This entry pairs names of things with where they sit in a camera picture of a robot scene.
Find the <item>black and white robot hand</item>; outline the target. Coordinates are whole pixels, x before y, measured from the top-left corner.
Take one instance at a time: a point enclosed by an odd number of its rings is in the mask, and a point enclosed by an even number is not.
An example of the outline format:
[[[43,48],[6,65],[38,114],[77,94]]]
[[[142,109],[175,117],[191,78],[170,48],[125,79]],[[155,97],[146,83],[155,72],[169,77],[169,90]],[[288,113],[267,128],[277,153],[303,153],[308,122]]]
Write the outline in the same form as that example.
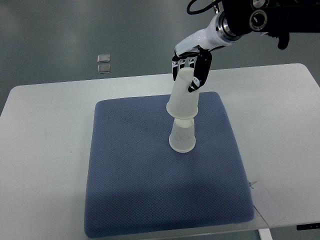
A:
[[[172,57],[172,77],[175,80],[178,71],[185,67],[185,61],[194,68],[192,82],[188,92],[201,88],[209,75],[212,51],[232,45],[240,37],[233,34],[228,26],[224,12],[217,13],[209,25],[179,42]]]

